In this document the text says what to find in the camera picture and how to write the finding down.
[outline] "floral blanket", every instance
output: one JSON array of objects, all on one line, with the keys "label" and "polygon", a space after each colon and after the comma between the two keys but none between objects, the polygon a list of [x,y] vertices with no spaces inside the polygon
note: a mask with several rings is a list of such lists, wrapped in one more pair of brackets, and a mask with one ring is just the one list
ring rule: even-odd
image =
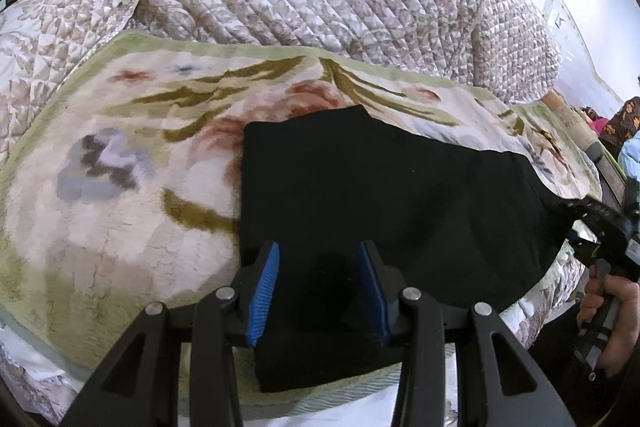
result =
[{"label": "floral blanket", "polygon": [[[353,104],[421,136],[525,155],[562,197],[600,195],[594,166],[542,103],[512,108],[482,88],[323,50],[126,32],[66,81],[0,170],[7,318],[82,379],[144,304],[192,303],[232,279],[244,126]],[[523,344],[581,273],[563,248],[545,278],[502,314]],[[244,352],[238,375],[255,415],[309,396],[322,403],[337,389],[356,396],[380,376],[260,395]]]}]

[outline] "light blue fabric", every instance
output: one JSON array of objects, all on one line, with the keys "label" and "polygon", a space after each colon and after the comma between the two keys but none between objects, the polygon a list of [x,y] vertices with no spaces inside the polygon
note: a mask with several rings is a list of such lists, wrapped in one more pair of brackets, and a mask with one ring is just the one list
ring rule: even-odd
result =
[{"label": "light blue fabric", "polygon": [[640,181],[640,131],[624,143],[618,156],[618,163],[627,176]]}]

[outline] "metal screw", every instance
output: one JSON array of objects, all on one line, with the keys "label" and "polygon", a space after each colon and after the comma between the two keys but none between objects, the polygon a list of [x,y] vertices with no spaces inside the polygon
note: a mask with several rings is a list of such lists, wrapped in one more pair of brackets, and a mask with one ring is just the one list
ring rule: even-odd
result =
[{"label": "metal screw", "polygon": [[478,315],[482,315],[482,317],[488,317],[489,315],[491,315],[492,311],[491,306],[489,306],[489,304],[487,304],[486,302],[478,302],[474,306],[474,310]]},{"label": "metal screw", "polygon": [[164,310],[164,304],[162,302],[151,302],[146,305],[145,312],[147,315],[151,315],[154,317],[155,315],[159,315]]},{"label": "metal screw", "polygon": [[418,288],[413,288],[408,286],[404,290],[402,290],[402,297],[407,299],[408,301],[417,301],[422,297],[422,292],[418,290]]},{"label": "metal screw", "polygon": [[216,297],[221,301],[230,301],[236,296],[236,291],[231,286],[222,286],[216,290]]}]

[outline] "pink fabric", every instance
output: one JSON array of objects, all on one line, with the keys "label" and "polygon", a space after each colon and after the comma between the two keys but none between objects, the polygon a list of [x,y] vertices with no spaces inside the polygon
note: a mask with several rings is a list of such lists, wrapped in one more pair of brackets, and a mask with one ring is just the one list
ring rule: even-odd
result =
[{"label": "pink fabric", "polygon": [[589,127],[591,127],[591,129],[595,132],[595,134],[600,136],[600,133],[602,132],[602,130],[604,129],[604,126],[607,123],[609,123],[609,118],[598,118],[595,122],[591,122],[589,124]]}]

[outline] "blue gripper pad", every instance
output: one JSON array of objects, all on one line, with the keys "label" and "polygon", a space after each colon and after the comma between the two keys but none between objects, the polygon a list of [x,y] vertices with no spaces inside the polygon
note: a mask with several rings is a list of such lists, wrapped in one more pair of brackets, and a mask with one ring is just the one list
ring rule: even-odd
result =
[{"label": "blue gripper pad", "polygon": [[360,243],[360,251],[358,253],[358,273],[360,282],[364,288],[365,299],[367,301],[367,309],[373,325],[373,331],[385,346],[390,338],[388,309],[385,298],[380,288],[380,282],[371,263],[369,252],[364,243]]},{"label": "blue gripper pad", "polygon": [[249,346],[255,347],[264,333],[267,316],[271,307],[273,290],[278,279],[280,269],[280,247],[277,243],[271,245],[271,251],[264,264],[260,280],[255,287],[254,297],[249,302],[249,314],[246,328],[246,339]]}]

